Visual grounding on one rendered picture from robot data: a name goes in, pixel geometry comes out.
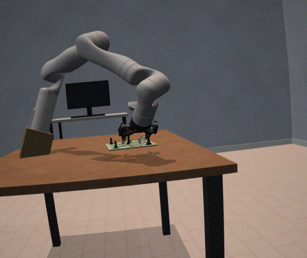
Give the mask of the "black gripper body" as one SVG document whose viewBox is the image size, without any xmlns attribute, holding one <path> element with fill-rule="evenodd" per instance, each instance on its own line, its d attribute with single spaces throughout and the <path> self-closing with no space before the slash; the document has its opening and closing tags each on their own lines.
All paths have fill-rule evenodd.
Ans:
<svg viewBox="0 0 307 258">
<path fill-rule="evenodd" d="M 133 131 L 133 130 L 136 129 L 136 130 L 138 130 L 137 133 L 142 133 L 143 131 L 146 131 L 146 130 L 148 130 L 149 128 L 151 128 L 151 124 L 150 124 L 149 126 L 147 126 L 147 127 L 138 126 L 137 124 L 134 123 L 134 121 L 133 121 L 132 118 L 131 118 L 131 122 L 130 122 L 129 124 L 130 124 L 129 129 L 130 129 L 131 131 Z"/>
</svg>

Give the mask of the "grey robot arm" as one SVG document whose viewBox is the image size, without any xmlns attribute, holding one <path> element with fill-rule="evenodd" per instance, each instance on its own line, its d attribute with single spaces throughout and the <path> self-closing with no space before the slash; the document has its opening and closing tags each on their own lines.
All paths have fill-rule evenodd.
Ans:
<svg viewBox="0 0 307 258">
<path fill-rule="evenodd" d="M 30 129 L 49 133 L 65 73 L 76 70 L 88 61 L 108 69 L 130 85 L 138 85 L 138 101 L 129 102 L 127 107 L 133 111 L 132 119 L 138 126 L 147 127 L 153 122 L 159 104 L 158 98 L 170 89 L 169 79 L 163 73 L 143 67 L 126 56 L 107 52 L 109 47 L 110 39 L 104 32 L 86 33 L 76 39 L 75 46 L 43 66 L 41 78 L 53 85 L 40 89 L 32 112 Z"/>
</svg>

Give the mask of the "green and cream chessboard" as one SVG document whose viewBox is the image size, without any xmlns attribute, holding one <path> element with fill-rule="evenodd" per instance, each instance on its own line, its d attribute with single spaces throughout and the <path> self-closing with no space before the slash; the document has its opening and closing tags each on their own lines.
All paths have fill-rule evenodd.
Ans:
<svg viewBox="0 0 307 258">
<path fill-rule="evenodd" d="M 105 144 L 106 147 L 108 148 L 109 151 L 117 151 L 117 150 L 123 150 L 123 149 L 132 149 L 132 148 L 141 148 L 141 147 L 150 147 L 150 146 L 157 146 L 157 144 L 153 143 L 150 141 L 151 145 L 146 145 L 147 143 L 143 143 L 143 141 L 141 141 L 142 146 L 138 146 L 138 140 L 136 141 L 132 141 L 133 145 L 127 145 L 127 142 L 125 142 L 126 146 L 121 146 L 122 143 L 121 142 L 117 142 L 117 147 L 118 148 L 114 148 L 114 143 L 113 144 Z"/>
</svg>

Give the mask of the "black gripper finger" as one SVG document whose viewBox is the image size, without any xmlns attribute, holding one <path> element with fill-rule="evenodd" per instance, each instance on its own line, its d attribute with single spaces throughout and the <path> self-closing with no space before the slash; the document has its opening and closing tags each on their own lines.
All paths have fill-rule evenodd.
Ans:
<svg viewBox="0 0 307 258">
<path fill-rule="evenodd" d="M 132 135 L 133 133 L 138 132 L 138 130 L 136 130 L 136 129 L 133 130 L 133 131 L 130 131 L 129 127 L 130 127 L 130 124 L 121 123 L 121 125 L 118 129 L 118 134 L 119 134 L 119 136 L 122 136 L 123 141 L 126 140 L 126 136 Z M 126 131 L 127 131 L 127 133 L 126 133 Z"/>
<path fill-rule="evenodd" d="M 148 129 L 146 131 L 143 131 L 145 132 L 145 137 L 146 137 L 146 140 L 148 140 L 148 138 L 150 138 L 150 136 L 154 133 L 154 134 L 157 134 L 157 131 L 158 131 L 158 123 L 157 121 L 154 121 L 154 123 L 151 124 L 152 128 L 153 129 Z"/>
</svg>

